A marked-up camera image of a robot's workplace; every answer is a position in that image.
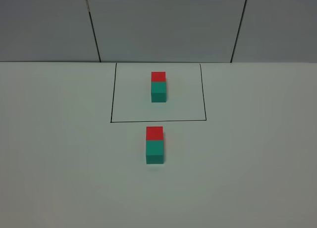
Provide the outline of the green template block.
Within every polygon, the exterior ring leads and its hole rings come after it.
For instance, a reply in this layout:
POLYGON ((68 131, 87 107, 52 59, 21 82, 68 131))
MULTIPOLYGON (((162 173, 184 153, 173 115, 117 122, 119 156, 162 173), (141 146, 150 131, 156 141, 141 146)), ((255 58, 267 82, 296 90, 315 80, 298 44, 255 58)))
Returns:
POLYGON ((166 82, 151 82, 151 102, 166 102, 166 82))

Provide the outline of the white template sheet black outline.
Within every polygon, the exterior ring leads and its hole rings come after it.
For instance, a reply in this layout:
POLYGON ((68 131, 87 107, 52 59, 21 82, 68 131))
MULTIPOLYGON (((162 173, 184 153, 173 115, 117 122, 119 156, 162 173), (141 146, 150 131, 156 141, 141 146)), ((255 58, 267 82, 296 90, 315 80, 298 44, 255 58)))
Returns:
POLYGON ((117 64, 113 122, 197 121, 206 118, 198 63, 117 64), (152 72, 166 73, 166 102, 151 102, 152 72))

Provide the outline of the red template block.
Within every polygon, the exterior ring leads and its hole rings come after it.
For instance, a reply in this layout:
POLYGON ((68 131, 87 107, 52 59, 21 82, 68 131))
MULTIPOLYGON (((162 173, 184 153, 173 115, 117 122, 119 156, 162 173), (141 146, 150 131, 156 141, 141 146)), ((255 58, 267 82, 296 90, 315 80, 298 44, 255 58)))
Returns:
POLYGON ((151 72, 151 82, 165 82, 166 73, 165 72, 151 72))

